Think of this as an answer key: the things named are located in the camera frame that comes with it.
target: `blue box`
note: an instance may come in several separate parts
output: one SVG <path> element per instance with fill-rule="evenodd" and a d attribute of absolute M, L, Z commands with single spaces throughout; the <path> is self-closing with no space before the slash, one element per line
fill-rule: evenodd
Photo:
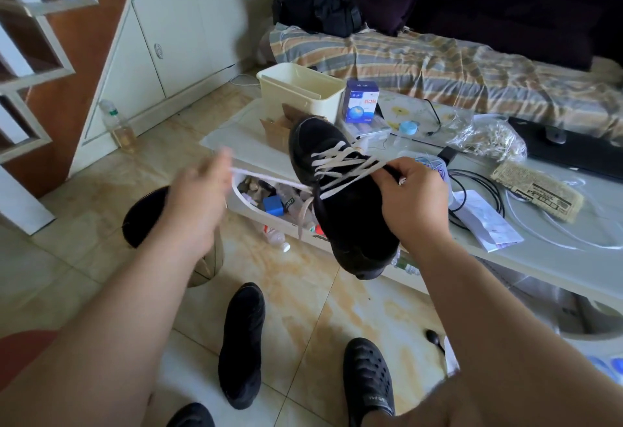
<path fill-rule="evenodd" d="M 264 204 L 264 210 L 270 215 L 274 215 L 275 217 L 284 215 L 284 205 L 281 203 L 281 198 L 279 196 L 264 198 L 262 203 Z"/>
<path fill-rule="evenodd" d="M 378 100 L 379 87 L 374 81 L 349 79 L 344 92 L 344 122 L 347 124 L 372 122 Z"/>

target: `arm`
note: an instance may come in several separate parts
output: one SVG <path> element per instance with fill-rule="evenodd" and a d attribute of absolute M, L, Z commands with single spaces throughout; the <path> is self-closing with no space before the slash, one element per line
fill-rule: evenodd
<path fill-rule="evenodd" d="M 620 425 L 623 390 L 538 321 L 450 234 L 447 185 L 399 158 L 373 174 L 383 216 L 418 264 L 467 388 L 490 425 Z"/>
<path fill-rule="evenodd" d="M 214 242 L 230 156 L 183 171 L 128 266 L 0 394 L 6 426 L 140 425 L 194 265 Z"/>

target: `black shoe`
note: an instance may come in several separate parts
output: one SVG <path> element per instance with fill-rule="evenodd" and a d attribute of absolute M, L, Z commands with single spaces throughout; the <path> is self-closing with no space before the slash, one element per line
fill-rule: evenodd
<path fill-rule="evenodd" d="M 313 189 L 314 215 L 340 266 L 359 279 L 380 275 L 399 242 L 385 224 L 381 191 L 369 173 L 383 167 L 396 181 L 400 173 L 350 148 L 336 126 L 318 117 L 304 118 L 292 127 L 289 148 L 294 172 Z M 347 156 L 338 156 L 347 149 Z M 331 158 L 330 166 L 319 163 Z"/>
<path fill-rule="evenodd" d="M 260 391 L 264 296 L 257 284 L 243 284 L 232 297 L 225 316 L 219 356 L 219 381 L 235 409 L 246 409 Z"/>
<path fill-rule="evenodd" d="M 214 427 L 214 420 L 203 404 L 192 403 L 177 411 L 166 427 Z"/>
<path fill-rule="evenodd" d="M 366 338 L 354 338 L 344 351 L 344 393 L 348 426 L 360 427 L 370 411 L 394 416 L 394 391 L 389 369 L 378 347 Z"/>

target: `newspaper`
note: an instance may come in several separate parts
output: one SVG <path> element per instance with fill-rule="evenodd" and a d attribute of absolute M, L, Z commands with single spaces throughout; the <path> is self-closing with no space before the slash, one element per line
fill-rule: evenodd
<path fill-rule="evenodd" d="M 569 185 L 517 163 L 502 163 L 491 179 L 565 222 L 572 223 L 584 203 L 584 196 Z"/>

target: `backpack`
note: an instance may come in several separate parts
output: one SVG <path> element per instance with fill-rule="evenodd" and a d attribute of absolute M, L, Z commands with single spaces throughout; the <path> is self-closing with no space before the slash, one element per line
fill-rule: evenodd
<path fill-rule="evenodd" d="M 273 21 L 309 33 L 348 37 L 362 29 L 355 0 L 273 0 Z"/>

